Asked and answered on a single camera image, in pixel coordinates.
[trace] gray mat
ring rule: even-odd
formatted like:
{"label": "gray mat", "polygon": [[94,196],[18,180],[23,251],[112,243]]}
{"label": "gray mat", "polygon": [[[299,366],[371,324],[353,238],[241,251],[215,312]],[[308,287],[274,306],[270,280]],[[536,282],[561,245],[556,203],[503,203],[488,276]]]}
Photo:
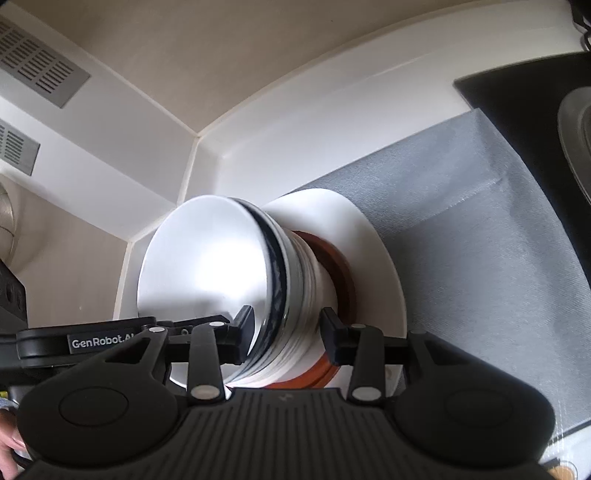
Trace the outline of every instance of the gray mat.
{"label": "gray mat", "polygon": [[557,433],[591,417],[589,285],[544,193],[482,112],[311,187],[346,196],[374,225],[400,275],[410,329],[541,390]]}

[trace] stack of bowls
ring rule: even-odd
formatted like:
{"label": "stack of bowls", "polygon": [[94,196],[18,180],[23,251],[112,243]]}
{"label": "stack of bowls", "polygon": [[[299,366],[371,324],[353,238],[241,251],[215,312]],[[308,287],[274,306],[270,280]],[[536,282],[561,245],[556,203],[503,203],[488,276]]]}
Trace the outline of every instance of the stack of bowls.
{"label": "stack of bowls", "polygon": [[[222,375],[228,387],[267,387],[292,379],[290,372],[301,373],[302,363],[322,355],[319,312],[337,310],[336,296],[330,275],[300,236],[244,200],[207,195],[183,203],[154,234],[139,276],[138,313],[232,320],[251,305],[255,334],[248,357],[222,366]],[[173,365],[171,378],[185,385],[186,365]]]}

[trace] white plate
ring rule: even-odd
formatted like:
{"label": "white plate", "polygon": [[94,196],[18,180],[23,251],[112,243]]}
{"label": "white plate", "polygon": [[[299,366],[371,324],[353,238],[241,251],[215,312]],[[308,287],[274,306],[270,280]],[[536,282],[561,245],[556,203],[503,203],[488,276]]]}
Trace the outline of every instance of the white plate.
{"label": "white plate", "polygon": [[[265,238],[242,205],[225,197],[195,197],[166,218],[148,246],[139,274],[138,312],[158,320],[234,318],[243,305],[251,305],[254,344],[268,320],[270,269]],[[178,368],[184,370],[173,365],[173,379],[186,376],[175,373]],[[225,365],[224,373],[235,369]]]}
{"label": "white plate", "polygon": [[315,282],[313,280],[319,277],[320,272],[313,272],[313,266],[307,260],[308,256],[313,257],[314,255],[310,247],[297,235],[291,232],[287,232],[287,235],[294,239],[293,247],[298,251],[301,270],[304,274],[305,293],[298,305],[300,309],[294,311],[294,315],[290,315],[290,317],[293,317],[292,328],[286,328],[283,341],[276,342],[277,344],[273,345],[274,353],[270,356],[271,361],[259,371],[252,372],[247,377],[244,376],[243,383],[240,385],[242,387],[261,388],[276,382],[288,373],[293,366],[298,364],[309,350],[311,343],[316,340],[318,314],[311,316],[310,312],[317,307],[315,302]]}
{"label": "white plate", "polygon": [[[257,373],[261,372],[263,369],[265,369],[266,372],[269,372],[267,367],[282,351],[283,347],[285,347],[285,344],[290,338],[291,332],[296,328],[303,298],[303,278],[298,256],[294,246],[288,239],[287,234],[283,231],[283,228],[281,228],[275,220],[270,218],[259,207],[245,202],[244,200],[237,200],[237,202],[241,202],[243,206],[256,212],[260,219],[264,221],[274,233],[281,248],[285,264],[285,273],[287,275],[287,302],[283,318],[281,319],[282,325],[277,333],[275,341],[273,341],[266,353],[264,353],[255,364],[251,365],[247,370],[237,372],[236,375],[232,375],[228,378],[228,386],[255,388],[260,387],[261,385],[268,385],[272,382],[266,380],[265,372],[262,372],[262,375],[257,375]],[[253,383],[255,377],[258,379],[258,383],[256,384]]]}
{"label": "white plate", "polygon": [[[263,207],[279,225],[319,236],[347,259],[355,283],[357,323],[380,328],[384,335],[406,337],[404,295],[394,263],[365,215],[347,198],[325,189],[290,193]],[[387,394],[398,384],[400,366],[386,367]],[[327,385],[346,390],[350,368],[341,367]]]}

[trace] human hand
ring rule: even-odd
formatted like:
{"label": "human hand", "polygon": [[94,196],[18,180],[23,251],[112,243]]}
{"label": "human hand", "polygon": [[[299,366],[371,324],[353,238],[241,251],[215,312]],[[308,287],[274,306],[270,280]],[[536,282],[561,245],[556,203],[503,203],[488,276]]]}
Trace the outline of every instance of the human hand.
{"label": "human hand", "polygon": [[17,429],[17,418],[8,410],[0,410],[0,472],[4,480],[13,480],[18,475],[11,450],[27,450]]}

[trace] air vent grille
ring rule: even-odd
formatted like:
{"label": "air vent grille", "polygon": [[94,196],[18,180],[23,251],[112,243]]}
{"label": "air vent grille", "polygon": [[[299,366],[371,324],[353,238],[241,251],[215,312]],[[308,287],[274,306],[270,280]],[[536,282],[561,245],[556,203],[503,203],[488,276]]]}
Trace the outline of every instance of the air vent grille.
{"label": "air vent grille", "polygon": [[0,120],[0,158],[21,172],[31,175],[38,151],[39,143]]}
{"label": "air vent grille", "polygon": [[63,107],[90,75],[0,17],[0,69]]}

